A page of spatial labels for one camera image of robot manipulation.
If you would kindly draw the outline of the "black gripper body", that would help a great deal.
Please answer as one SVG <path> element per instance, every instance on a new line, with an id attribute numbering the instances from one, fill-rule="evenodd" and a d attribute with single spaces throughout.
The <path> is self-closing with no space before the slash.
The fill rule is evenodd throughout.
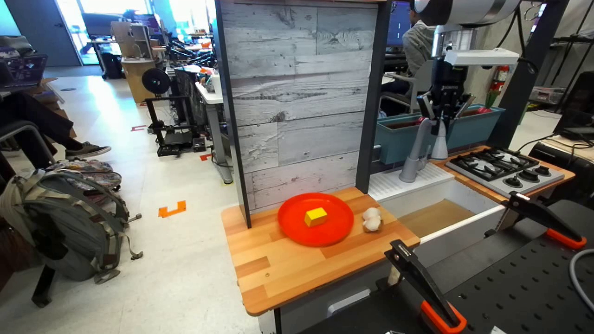
<path id="1" fill-rule="evenodd" d="M 434 115 L 457 115 L 470 101 L 464 91 L 468 69 L 451 65 L 444 58 L 434 62 L 429 101 Z"/>

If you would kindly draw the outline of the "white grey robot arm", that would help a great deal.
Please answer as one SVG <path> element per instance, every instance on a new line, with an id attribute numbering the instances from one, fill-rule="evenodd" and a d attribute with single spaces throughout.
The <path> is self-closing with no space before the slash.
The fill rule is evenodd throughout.
<path id="1" fill-rule="evenodd" d="M 473 34 L 510 17 L 520 0 L 410 0 L 420 21 L 434 30 L 433 60 L 436 62 L 431 93 L 420 101 L 421 110 L 446 128 L 464 106 L 460 84 L 468 67 L 516 65 L 518 52 L 494 47 L 475 49 Z"/>

